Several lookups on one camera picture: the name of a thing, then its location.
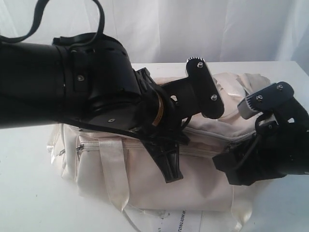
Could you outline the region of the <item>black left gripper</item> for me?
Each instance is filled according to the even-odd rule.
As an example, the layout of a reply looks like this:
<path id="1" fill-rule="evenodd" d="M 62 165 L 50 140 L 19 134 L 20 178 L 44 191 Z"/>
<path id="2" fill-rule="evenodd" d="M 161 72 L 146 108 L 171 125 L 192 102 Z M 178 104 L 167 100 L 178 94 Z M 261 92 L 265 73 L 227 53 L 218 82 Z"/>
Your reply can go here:
<path id="1" fill-rule="evenodd" d="M 138 139 L 166 183 L 182 179 L 179 144 L 189 143 L 184 117 L 147 70 L 78 70 L 65 75 L 65 84 L 70 100 L 65 124 Z"/>

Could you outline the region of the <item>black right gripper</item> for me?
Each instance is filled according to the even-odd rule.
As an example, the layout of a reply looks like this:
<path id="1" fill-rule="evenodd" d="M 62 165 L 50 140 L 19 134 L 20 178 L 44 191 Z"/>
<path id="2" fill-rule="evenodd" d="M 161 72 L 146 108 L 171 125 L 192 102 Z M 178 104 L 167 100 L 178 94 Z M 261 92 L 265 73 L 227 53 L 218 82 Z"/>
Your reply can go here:
<path id="1" fill-rule="evenodd" d="M 309 119 L 280 121 L 259 116 L 250 139 L 213 157 L 215 168 L 229 184 L 250 186 L 257 181 L 309 174 Z"/>

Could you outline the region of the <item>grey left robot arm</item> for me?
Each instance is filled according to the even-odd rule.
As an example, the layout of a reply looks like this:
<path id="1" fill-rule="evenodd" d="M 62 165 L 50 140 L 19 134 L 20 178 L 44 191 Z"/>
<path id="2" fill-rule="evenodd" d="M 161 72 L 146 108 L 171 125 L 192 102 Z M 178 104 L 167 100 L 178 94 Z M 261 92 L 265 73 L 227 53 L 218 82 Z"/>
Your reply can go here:
<path id="1" fill-rule="evenodd" d="M 175 103 L 124 47 L 102 36 L 80 46 L 0 44 L 0 126 L 63 123 L 140 140 L 167 183 L 181 180 L 179 145 L 189 139 Z"/>

